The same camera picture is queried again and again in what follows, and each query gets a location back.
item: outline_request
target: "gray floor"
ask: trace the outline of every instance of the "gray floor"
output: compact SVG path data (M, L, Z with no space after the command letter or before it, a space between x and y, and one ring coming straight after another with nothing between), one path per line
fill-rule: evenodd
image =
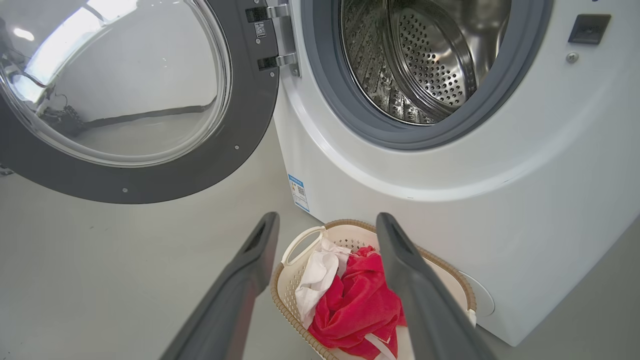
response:
M258 219L282 219L276 258L318 221L295 207L277 137L220 184L145 206L99 204L0 178L0 360L155 359ZM640 222L499 359L637 359ZM263 293L245 359L318 359Z

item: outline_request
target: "washing machine door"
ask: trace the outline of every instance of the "washing machine door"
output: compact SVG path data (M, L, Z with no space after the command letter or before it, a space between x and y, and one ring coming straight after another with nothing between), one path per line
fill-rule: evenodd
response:
M262 139L278 90L264 0L0 2L0 163L122 204L206 189Z

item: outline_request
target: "stainless steel drum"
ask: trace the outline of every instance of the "stainless steel drum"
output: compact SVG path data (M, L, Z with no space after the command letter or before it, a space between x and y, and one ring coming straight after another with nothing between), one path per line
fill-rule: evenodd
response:
M353 78L392 118L442 121L493 65L510 0L343 0L342 43Z

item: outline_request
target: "label sticker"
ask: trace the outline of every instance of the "label sticker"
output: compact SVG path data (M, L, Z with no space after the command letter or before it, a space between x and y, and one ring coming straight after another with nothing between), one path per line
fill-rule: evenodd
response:
M289 185L291 186L291 193L293 194L293 202L299 207L309 213L309 204L307 203L307 193L305 191L305 185L302 181L289 175Z
M255 26L255 36L259 38L267 36L267 31L264 29L263 22L256 22L253 26Z

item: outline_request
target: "washing machine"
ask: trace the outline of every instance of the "washing machine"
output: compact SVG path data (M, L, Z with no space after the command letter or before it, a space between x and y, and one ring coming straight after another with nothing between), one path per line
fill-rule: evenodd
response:
M634 0L4 0L0 163L88 200L168 201L233 173L273 119L300 211L393 214L515 346L640 213L638 13Z

